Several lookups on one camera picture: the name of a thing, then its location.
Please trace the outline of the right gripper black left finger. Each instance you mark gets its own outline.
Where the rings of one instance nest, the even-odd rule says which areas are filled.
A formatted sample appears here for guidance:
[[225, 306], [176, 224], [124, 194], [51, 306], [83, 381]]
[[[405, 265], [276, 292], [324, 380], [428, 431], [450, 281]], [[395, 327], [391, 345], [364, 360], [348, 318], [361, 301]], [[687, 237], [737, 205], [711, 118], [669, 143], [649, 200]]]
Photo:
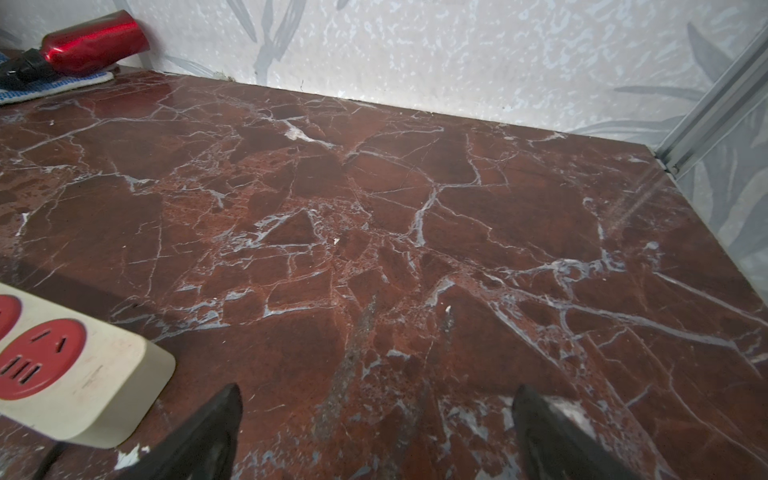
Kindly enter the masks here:
[[240, 388], [225, 385], [121, 479], [229, 479], [243, 415]]

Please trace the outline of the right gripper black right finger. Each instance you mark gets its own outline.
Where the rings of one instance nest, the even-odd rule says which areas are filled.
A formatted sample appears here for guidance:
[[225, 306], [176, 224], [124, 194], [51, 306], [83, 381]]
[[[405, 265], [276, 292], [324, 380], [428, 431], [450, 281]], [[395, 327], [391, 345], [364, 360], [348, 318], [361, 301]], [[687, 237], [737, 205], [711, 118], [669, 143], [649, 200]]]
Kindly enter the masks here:
[[511, 407], [524, 471], [530, 479], [636, 479], [585, 431], [523, 384]]

